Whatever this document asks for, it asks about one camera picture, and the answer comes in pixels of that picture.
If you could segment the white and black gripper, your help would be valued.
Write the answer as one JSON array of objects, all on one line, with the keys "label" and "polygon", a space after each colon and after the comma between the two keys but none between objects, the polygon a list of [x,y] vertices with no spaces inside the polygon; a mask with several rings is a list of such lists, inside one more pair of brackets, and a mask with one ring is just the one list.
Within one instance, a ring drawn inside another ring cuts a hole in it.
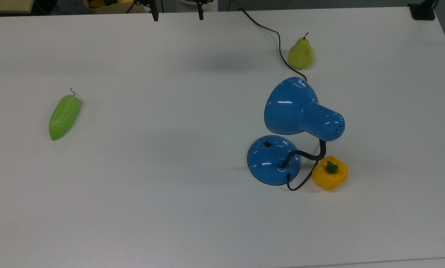
[{"label": "white and black gripper", "polygon": [[[204,10],[203,6],[205,4],[208,4],[209,2],[212,2],[212,0],[180,0],[183,3],[187,4],[195,4],[197,5],[197,12],[200,20],[204,20]],[[158,7],[156,5],[157,0],[134,0],[135,5],[143,5],[143,6],[149,6],[150,12],[152,14],[153,20],[155,22],[158,22],[159,19],[159,11]]]}]

